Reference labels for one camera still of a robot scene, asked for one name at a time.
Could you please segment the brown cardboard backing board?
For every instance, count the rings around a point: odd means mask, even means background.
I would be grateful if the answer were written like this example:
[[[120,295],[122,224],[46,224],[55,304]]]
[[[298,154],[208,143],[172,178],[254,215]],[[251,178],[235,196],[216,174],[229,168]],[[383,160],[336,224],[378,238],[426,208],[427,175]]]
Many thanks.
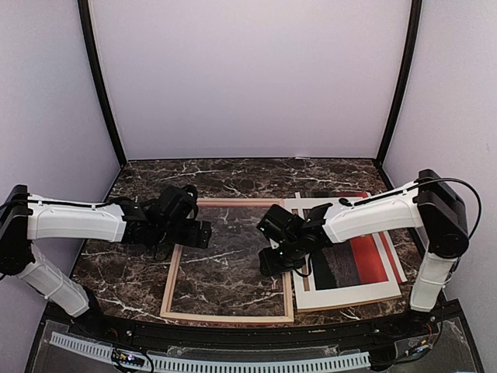
[[[354,277],[352,284],[345,287],[339,285],[337,276],[329,270],[313,271],[309,277],[301,277],[295,271],[292,275],[299,312],[367,305],[401,296],[392,270],[386,271],[386,281],[361,284],[360,280]]]

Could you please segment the white mat board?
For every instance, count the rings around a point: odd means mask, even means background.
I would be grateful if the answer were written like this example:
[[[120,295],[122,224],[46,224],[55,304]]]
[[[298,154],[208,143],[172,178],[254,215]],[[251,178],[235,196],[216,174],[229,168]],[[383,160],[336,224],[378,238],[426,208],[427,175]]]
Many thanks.
[[[306,256],[292,273],[297,311],[365,305],[401,297],[407,281],[388,232],[336,243]]]

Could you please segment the clear acrylic sheet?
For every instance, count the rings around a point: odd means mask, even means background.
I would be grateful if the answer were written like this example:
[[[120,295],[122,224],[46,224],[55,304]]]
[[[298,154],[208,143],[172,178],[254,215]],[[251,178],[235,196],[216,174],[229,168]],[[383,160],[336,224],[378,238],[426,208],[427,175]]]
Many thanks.
[[[268,207],[202,206],[212,223],[207,249],[182,247],[171,312],[215,316],[284,316],[283,278],[259,271],[269,243],[256,229]]]

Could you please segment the red and grey photo print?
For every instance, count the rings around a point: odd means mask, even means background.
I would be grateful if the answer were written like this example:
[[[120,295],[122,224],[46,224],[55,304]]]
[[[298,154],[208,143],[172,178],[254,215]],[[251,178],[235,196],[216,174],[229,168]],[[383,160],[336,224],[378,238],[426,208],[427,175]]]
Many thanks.
[[[398,255],[387,232],[378,234],[376,243],[372,235],[358,237],[315,252],[310,260],[318,291],[376,284],[388,281],[381,250],[386,253],[388,265],[397,283],[407,281]]]

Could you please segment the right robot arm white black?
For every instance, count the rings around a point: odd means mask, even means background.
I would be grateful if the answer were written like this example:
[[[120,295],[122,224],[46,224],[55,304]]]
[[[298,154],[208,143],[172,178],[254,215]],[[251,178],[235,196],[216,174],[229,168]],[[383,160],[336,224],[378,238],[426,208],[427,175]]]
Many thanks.
[[[467,252],[475,233],[467,227],[463,199],[431,169],[399,188],[351,201],[311,208],[306,218],[272,205],[256,228],[270,246],[259,252],[259,270],[270,277],[305,264],[312,253],[356,237],[400,228],[423,228],[429,244],[410,293],[408,311],[397,318],[396,330],[412,337],[426,324],[426,314],[454,268]]]

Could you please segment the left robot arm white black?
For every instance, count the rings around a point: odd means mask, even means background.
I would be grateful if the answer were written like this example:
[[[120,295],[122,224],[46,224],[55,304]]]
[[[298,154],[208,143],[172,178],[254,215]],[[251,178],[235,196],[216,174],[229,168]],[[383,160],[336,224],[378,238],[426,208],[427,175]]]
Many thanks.
[[[197,190],[168,186],[151,200],[105,203],[47,199],[15,186],[1,206],[1,273],[25,281],[61,307],[93,339],[109,333],[92,292],[75,283],[35,247],[39,239],[94,239],[127,245],[207,248],[211,223],[197,218]]]

